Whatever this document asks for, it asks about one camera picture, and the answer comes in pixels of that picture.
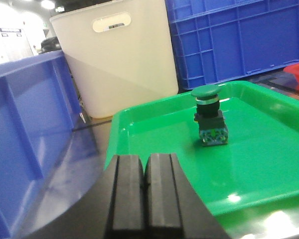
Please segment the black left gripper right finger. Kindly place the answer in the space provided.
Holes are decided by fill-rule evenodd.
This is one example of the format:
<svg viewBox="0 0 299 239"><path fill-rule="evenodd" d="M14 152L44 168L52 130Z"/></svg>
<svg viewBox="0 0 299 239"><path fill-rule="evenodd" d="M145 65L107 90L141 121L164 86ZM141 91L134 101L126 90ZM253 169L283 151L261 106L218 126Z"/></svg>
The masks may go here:
<svg viewBox="0 0 299 239"><path fill-rule="evenodd" d="M176 154L152 153L146 164L149 239L228 239L199 198Z"/></svg>

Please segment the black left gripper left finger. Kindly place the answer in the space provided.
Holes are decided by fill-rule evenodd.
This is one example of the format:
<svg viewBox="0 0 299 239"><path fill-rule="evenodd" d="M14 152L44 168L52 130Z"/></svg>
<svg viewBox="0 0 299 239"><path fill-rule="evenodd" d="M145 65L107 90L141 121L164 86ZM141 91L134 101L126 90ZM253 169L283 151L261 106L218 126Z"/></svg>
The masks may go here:
<svg viewBox="0 0 299 239"><path fill-rule="evenodd" d="M73 206L26 239L144 239L143 167L137 155L114 155Z"/></svg>

